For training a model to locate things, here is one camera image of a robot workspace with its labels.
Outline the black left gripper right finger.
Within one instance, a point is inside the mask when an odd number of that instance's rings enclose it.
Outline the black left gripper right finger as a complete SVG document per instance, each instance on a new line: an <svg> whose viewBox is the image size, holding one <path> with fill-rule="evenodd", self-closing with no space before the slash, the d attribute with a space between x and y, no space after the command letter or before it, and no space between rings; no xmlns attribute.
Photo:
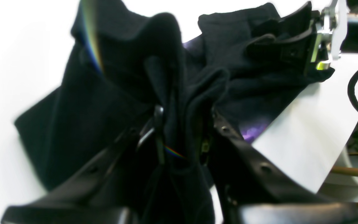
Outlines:
<svg viewBox="0 0 358 224"><path fill-rule="evenodd" d="M357 224L358 207L297 184L247 143L212 108L205 121L213 177L225 224Z"/></svg>

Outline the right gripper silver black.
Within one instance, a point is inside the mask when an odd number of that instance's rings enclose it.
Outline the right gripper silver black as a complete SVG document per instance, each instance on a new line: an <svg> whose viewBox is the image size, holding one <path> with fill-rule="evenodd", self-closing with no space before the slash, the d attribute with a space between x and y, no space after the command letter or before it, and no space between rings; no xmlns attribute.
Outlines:
<svg viewBox="0 0 358 224"><path fill-rule="evenodd" d="M327 70L342 53L358 54L358 0L332 0L312 22L314 15L312 3L306 2L286 17L258 25L247 45L248 57L306 73L309 63Z"/></svg>

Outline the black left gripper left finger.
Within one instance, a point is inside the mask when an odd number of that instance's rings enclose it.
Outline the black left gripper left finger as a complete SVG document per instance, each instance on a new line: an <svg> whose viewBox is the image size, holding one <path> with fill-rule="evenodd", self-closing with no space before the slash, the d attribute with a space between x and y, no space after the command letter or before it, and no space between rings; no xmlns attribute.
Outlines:
<svg viewBox="0 0 358 224"><path fill-rule="evenodd" d="M138 151L155 136L158 161L164 163L164 109L155 106L153 115L145 115L125 128L111 146L103 149L66 182L40 199L23 206L11 206L4 212L2 224L137 224L128 207L92 206L125 154Z"/></svg>

